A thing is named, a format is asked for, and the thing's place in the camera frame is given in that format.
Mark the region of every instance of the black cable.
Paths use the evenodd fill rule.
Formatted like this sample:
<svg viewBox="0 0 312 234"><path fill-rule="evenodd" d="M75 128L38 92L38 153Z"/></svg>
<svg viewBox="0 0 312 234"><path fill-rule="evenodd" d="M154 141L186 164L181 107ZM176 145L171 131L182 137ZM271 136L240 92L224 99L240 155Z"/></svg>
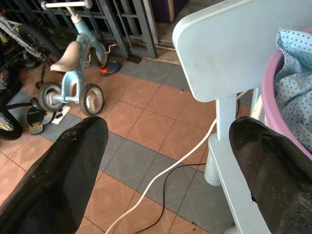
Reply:
<svg viewBox="0 0 312 234"><path fill-rule="evenodd" d="M23 107L23 106L31 106L31 105L32 104L30 102L25 102L25 103L17 103L17 104L7 105L7 106L5 106L5 108L7 110L11 110L14 108Z"/></svg>
<svg viewBox="0 0 312 234"><path fill-rule="evenodd" d="M205 163L199 163L199 164L185 164L185 165L177 166L177 167L173 168L173 169L167 174L167 176L166 176L166 178L165 178L165 181L164 181L163 189L162 189L162 211L161 211L161 214L160 214L159 218L157 219L157 221L156 221L155 223L153 223L152 225L150 225L150 226L148 226L148 227L146 227L146 228L144 228L144 229L141 229L140 231L136 232L135 234L138 234L138 233L140 233L140 232L142 232L142 231L145 231L145 230L151 228L152 226L156 225L156 224L160 221L160 219L161 219L161 217L162 217L162 215L164 214L164 211L165 211L165 189L166 189L166 182L167 182L167 179L168 179L168 177L170 176L170 174L171 174L172 172L174 172L176 169L181 168L181 167L186 167L186 166L201 166L201 165L206 165L206 164L205 164Z"/></svg>
<svg viewBox="0 0 312 234"><path fill-rule="evenodd" d="M42 70L41 70L41 77L40 77L40 81L44 84L44 74L45 74L45 69L47 67L47 64L44 62L43 66L42 66Z"/></svg>
<svg viewBox="0 0 312 234"><path fill-rule="evenodd" d="M240 103L239 103L239 99L238 99L238 100L237 100L236 118L237 118L237 115L238 115L238 112L239 112L239 106L240 106Z"/></svg>

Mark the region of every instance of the slipper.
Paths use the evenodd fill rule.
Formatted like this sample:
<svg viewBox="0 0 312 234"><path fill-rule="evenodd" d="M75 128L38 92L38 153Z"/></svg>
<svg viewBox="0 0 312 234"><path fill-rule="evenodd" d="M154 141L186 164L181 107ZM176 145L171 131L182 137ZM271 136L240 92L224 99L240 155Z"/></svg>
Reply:
<svg viewBox="0 0 312 234"><path fill-rule="evenodd" d="M27 111L27 122L29 124L29 132L31 135L38 135L43 132L44 112L31 107Z"/></svg>
<svg viewBox="0 0 312 234"><path fill-rule="evenodd" d="M115 74L121 69L120 62L107 62L105 65L100 67L101 75L104 77Z"/></svg>

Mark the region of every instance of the white cable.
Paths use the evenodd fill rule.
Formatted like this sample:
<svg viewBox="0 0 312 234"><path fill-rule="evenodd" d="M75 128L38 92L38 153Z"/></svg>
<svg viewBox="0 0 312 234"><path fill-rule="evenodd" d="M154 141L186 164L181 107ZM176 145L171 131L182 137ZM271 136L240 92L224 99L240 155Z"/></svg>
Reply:
<svg viewBox="0 0 312 234"><path fill-rule="evenodd" d="M240 94L237 95L236 99L240 99L245 93L245 92L241 92ZM127 214L129 214L130 212L132 212L143 200L143 198L145 197L147 191L149 190L149 188L151 187L151 185L153 184L153 182L160 176L162 176L163 174L165 174L167 171L171 170L173 167L177 166L179 163L181 163L183 160L185 160L188 156L190 156L192 153L194 153L194 151L196 151L210 136L214 126L216 124L216 118L214 119L213 123L211 124L209 131L207 132L207 134L205 135L205 137L191 150L189 151L185 156L183 156L179 161L177 161L175 164L171 165L170 167L168 167L167 169L165 169L164 171L162 171L161 173L159 173L158 175L156 175L151 182L147 185L146 189L144 190L142 196L140 197L139 201L137 201L137 203L131 208L129 209L127 212L125 212L123 215L121 215L118 219L116 219L114 221L114 223L112 223L112 225L107 229L105 234L108 234L109 231L122 219L124 218Z"/></svg>
<svg viewBox="0 0 312 234"><path fill-rule="evenodd" d="M108 46L108 51L105 52L105 54L109 54L109 53L111 52L111 47L117 46L117 45L118 45L118 44L112 44L112 45Z"/></svg>

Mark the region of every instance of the tricycle wheel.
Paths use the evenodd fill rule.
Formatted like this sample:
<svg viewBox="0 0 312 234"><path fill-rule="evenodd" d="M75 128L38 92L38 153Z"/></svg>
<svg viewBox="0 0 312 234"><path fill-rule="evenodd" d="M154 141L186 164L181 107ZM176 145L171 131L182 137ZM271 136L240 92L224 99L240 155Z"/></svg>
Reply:
<svg viewBox="0 0 312 234"><path fill-rule="evenodd" d="M48 82L43 84L39 89L39 104L45 111L59 111L64 106L64 103L53 101L53 94L61 94L61 86L55 82Z"/></svg>
<svg viewBox="0 0 312 234"><path fill-rule="evenodd" d="M96 84L87 84L80 93L81 111L87 116L96 116L104 106L104 94Z"/></svg>

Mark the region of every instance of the terracotta floor tile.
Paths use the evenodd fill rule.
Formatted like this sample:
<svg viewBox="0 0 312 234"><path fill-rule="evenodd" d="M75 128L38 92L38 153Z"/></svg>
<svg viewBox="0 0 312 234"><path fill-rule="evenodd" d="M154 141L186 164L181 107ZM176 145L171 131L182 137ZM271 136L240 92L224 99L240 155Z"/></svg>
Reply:
<svg viewBox="0 0 312 234"><path fill-rule="evenodd" d="M209 233L177 215L168 234L209 234Z"/></svg>
<svg viewBox="0 0 312 234"><path fill-rule="evenodd" d="M159 152L175 160L179 160L194 148L203 139L205 134L206 131L201 128L176 121ZM184 163L200 163L207 145L208 142L205 142L191 156L184 160Z"/></svg>
<svg viewBox="0 0 312 234"><path fill-rule="evenodd" d="M116 103L117 103L116 99L113 99L111 97L106 97L103 109L101 113L99 113L97 116L100 116L103 119L105 119L108 113L111 111L111 109L115 106ZM80 107L79 107L79 113L77 114L77 116L80 118L87 118L87 116L80 110Z"/></svg>
<svg viewBox="0 0 312 234"><path fill-rule="evenodd" d="M78 116L78 113L80 112L80 105L79 104L70 101L70 102L66 103L65 105L70 107L70 109L68 111L69 113L71 113L75 116Z"/></svg>
<svg viewBox="0 0 312 234"><path fill-rule="evenodd" d="M134 198L131 200L129 207L132 208L139 198L140 193L136 193ZM145 197L139 206L132 211L128 216L124 217L117 225L114 234L133 234L139 230L148 227L153 224L161 214L162 206L153 200ZM144 234L167 234L176 214L168 209L165 209L161 220L150 229L142 232Z"/></svg>
<svg viewBox="0 0 312 234"><path fill-rule="evenodd" d="M11 159L24 170L28 170L53 144L41 135L30 136Z"/></svg>
<svg viewBox="0 0 312 234"><path fill-rule="evenodd" d="M42 65L33 70L23 70L20 73L20 80L23 83L23 86L21 88L22 92L37 97L39 93L38 93L38 89L35 87L35 84L37 81L40 81L41 69L42 69ZM49 67L46 68L44 82L46 83L56 82L56 83L61 84L63 74L60 74L58 72L51 72L49 71L49 69L50 69Z"/></svg>
<svg viewBox="0 0 312 234"><path fill-rule="evenodd" d="M127 138L158 151L174 122L171 118L145 110Z"/></svg>
<svg viewBox="0 0 312 234"><path fill-rule="evenodd" d="M98 84L105 79L103 76L101 76L100 70L97 66L85 67L83 73L86 84Z"/></svg>
<svg viewBox="0 0 312 234"><path fill-rule="evenodd" d="M126 137L142 112L140 107L118 101L105 118L108 129Z"/></svg>
<svg viewBox="0 0 312 234"><path fill-rule="evenodd" d="M133 189L103 173L93 189L85 216L107 230L125 212L134 194Z"/></svg>
<svg viewBox="0 0 312 234"><path fill-rule="evenodd" d="M29 137L30 133L28 130L23 132L17 140L0 140L0 151L7 157L11 157Z"/></svg>
<svg viewBox="0 0 312 234"><path fill-rule="evenodd" d="M146 109L176 119L190 95L189 92L161 85Z"/></svg>
<svg viewBox="0 0 312 234"><path fill-rule="evenodd" d="M104 234L100 228L94 225L85 217L82 219L79 229L76 234Z"/></svg>
<svg viewBox="0 0 312 234"><path fill-rule="evenodd" d="M11 160L0 169L0 204L13 191L24 174L25 171Z"/></svg>
<svg viewBox="0 0 312 234"><path fill-rule="evenodd" d="M23 84L22 88L20 89L22 92L32 96L38 95L38 89L35 87L35 83L40 81L39 73L29 71L28 73L20 76L20 80Z"/></svg>
<svg viewBox="0 0 312 234"><path fill-rule="evenodd" d="M42 66L43 66L43 64L41 64L37 68L33 69L32 71L41 75ZM56 71L51 71L50 66L48 66L48 65L46 66L46 69L44 72L44 82L52 81L52 80L55 80L56 82L61 82L62 77L63 77L62 73L56 72Z"/></svg>
<svg viewBox="0 0 312 234"><path fill-rule="evenodd" d="M134 78L133 82L127 87L120 100L134 106L145 108L159 86L160 84L151 81Z"/></svg>
<svg viewBox="0 0 312 234"><path fill-rule="evenodd" d="M215 119L215 101L199 102L191 96L178 120L208 130Z"/></svg>
<svg viewBox="0 0 312 234"><path fill-rule="evenodd" d="M131 86L134 78L121 74L115 73L108 77L103 77L103 80L99 81L97 85L102 88L105 96L119 99L126 91L128 87Z"/></svg>
<svg viewBox="0 0 312 234"><path fill-rule="evenodd" d="M3 153L0 153L0 169L5 165L5 163L9 160L7 156Z"/></svg>

